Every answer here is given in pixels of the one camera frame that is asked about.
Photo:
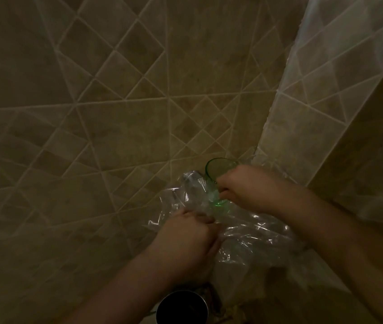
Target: plastic wrap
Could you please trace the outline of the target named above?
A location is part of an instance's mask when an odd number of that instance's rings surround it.
[[[282,174],[262,157],[248,162]],[[158,231],[181,207],[204,212],[225,225],[224,242],[216,256],[220,263],[286,266],[291,254],[303,247],[291,229],[275,217],[246,211],[230,201],[219,202],[216,184],[198,171],[182,174],[175,184],[162,191],[160,201],[162,210],[145,223],[151,230]]]

